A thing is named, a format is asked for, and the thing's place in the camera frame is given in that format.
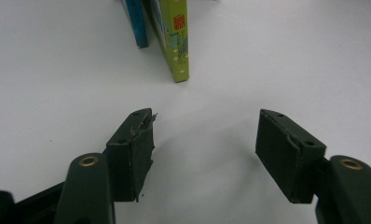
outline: screw hole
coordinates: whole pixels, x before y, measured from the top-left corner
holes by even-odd
[[[78,164],[80,166],[91,166],[98,162],[97,157],[86,157],[83,158]]]
[[[308,146],[310,146],[310,147],[313,147],[314,146],[314,143],[311,142],[311,141],[306,141],[305,144],[308,145]]]
[[[118,142],[119,142],[119,144],[126,144],[127,140],[126,139],[119,139]]]
[[[361,170],[363,169],[363,166],[357,162],[357,161],[353,161],[353,160],[349,160],[349,159],[342,159],[340,160],[340,163],[349,168],[349,169],[352,169],[352,170]]]

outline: black plastic part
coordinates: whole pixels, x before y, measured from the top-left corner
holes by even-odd
[[[90,153],[72,161],[54,223],[115,223],[114,204],[104,155]]]
[[[0,190],[0,224],[20,223],[15,216],[14,200],[9,192]]]
[[[335,156],[327,176],[344,223],[371,224],[371,168],[354,158]]]
[[[343,224],[342,218],[336,207],[323,203],[319,199],[316,205],[316,218],[319,224]]]
[[[154,149],[150,108],[131,113],[107,142],[107,157],[115,202],[138,201]]]
[[[312,167],[325,148],[284,114],[261,109],[255,152],[291,203],[311,203]]]
[[[63,183],[16,203],[22,224],[51,224],[61,198]]]

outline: book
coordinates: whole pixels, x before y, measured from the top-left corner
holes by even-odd
[[[140,0],[122,0],[122,3],[124,8],[126,8],[128,17],[131,21],[131,26],[136,39],[136,45],[140,49],[148,47],[142,3]]]
[[[142,2],[174,81],[188,80],[186,0],[142,0]]]

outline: green book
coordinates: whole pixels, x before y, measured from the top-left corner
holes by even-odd
[[[188,80],[186,0],[143,0],[143,4],[174,81]]]

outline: white background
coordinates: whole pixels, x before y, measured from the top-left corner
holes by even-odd
[[[371,0],[189,0],[188,18],[191,78],[174,84],[119,1],[0,0],[0,189],[62,182],[152,107],[154,164],[117,223],[317,223],[255,155],[259,109],[371,166]]]

